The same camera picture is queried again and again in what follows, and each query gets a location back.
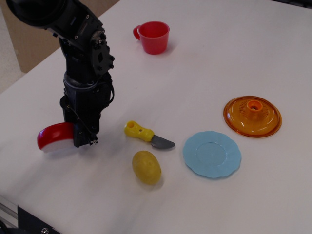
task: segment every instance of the light blue plate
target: light blue plate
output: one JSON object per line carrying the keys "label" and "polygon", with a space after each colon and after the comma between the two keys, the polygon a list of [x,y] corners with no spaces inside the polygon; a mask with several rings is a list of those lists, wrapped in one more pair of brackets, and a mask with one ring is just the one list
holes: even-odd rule
{"label": "light blue plate", "polygon": [[225,177],[239,168],[241,153],[227,135],[214,131],[196,133],[183,148],[186,165],[208,178]]}

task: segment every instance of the red cup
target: red cup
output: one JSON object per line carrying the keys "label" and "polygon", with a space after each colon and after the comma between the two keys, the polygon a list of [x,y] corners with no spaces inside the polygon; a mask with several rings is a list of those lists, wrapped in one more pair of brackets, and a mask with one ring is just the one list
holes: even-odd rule
{"label": "red cup", "polygon": [[146,53],[157,55],[167,48],[169,26],[163,22],[152,21],[133,29],[136,39],[140,40]]}

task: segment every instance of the black robotic arm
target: black robotic arm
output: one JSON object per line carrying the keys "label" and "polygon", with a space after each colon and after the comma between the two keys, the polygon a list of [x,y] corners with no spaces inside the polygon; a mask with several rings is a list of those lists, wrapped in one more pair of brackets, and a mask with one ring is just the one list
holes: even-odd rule
{"label": "black robotic arm", "polygon": [[59,38],[66,58],[64,96],[60,100],[65,122],[74,124],[74,145],[96,144],[101,111],[114,99],[108,70],[105,31],[99,19],[78,0],[7,0],[23,22]]}

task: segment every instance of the yellow potato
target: yellow potato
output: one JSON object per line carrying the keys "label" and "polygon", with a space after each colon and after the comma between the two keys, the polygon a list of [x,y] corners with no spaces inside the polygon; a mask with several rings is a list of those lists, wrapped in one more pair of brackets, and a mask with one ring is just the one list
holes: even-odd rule
{"label": "yellow potato", "polygon": [[155,156],[148,151],[139,151],[133,156],[132,168],[136,176],[145,184],[153,185],[160,180],[160,165]]}

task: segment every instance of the orange lid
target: orange lid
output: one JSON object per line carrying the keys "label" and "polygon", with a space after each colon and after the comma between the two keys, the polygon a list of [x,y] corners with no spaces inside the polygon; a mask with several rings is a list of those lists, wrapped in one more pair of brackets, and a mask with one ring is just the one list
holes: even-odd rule
{"label": "orange lid", "polygon": [[223,117],[234,131],[248,137],[268,137],[282,125],[278,109],[263,98],[237,97],[226,104]]}

